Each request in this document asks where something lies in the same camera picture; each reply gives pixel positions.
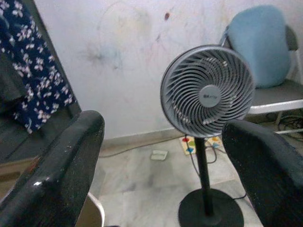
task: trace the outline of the pedestal fan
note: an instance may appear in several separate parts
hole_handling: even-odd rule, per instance
[[[162,109],[175,128],[195,137],[202,185],[180,203],[182,227],[244,225],[238,204],[222,191],[210,189],[204,138],[221,134],[226,121],[244,118],[253,93],[253,79],[244,59],[221,46],[191,49],[166,69],[160,91]]]

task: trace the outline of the chair seat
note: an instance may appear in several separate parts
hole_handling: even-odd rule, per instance
[[[256,89],[249,114],[303,108],[303,85],[286,79],[276,87]]]

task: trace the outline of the small white object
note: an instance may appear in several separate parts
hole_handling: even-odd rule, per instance
[[[151,154],[151,160],[160,160],[164,161],[166,159],[166,156],[168,154],[168,151],[164,150],[153,150]]]

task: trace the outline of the floral fabric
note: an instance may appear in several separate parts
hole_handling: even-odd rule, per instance
[[[26,87],[27,95],[12,115],[29,133],[59,108],[76,101],[33,17],[19,0],[0,0],[0,51],[8,55]]]

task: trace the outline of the black round base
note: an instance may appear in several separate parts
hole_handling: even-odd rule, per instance
[[[181,227],[243,227],[242,211],[235,200],[222,191],[211,189],[214,215],[207,216],[204,210],[202,189],[188,194],[180,203]]]

